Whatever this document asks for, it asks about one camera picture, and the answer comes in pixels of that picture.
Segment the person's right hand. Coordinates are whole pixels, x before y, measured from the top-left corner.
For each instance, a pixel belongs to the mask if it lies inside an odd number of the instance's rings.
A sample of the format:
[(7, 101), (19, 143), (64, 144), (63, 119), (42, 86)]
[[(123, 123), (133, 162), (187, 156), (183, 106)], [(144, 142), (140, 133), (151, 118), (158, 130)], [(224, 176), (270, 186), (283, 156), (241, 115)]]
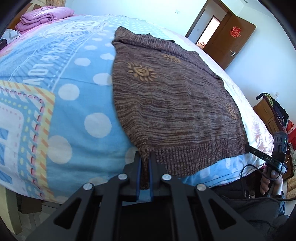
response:
[(260, 193), (262, 195), (265, 195), (266, 193), (269, 192), (269, 184), (270, 180), (274, 179), (274, 186), (273, 186), (273, 191), (271, 196), (276, 197), (276, 196), (281, 196), (282, 194), (282, 187), (283, 187), (283, 179), (282, 175), (277, 173), (276, 171), (272, 170), (269, 172), (269, 168), (266, 166), (264, 167), (263, 173), (262, 173), (262, 178), (260, 181)]

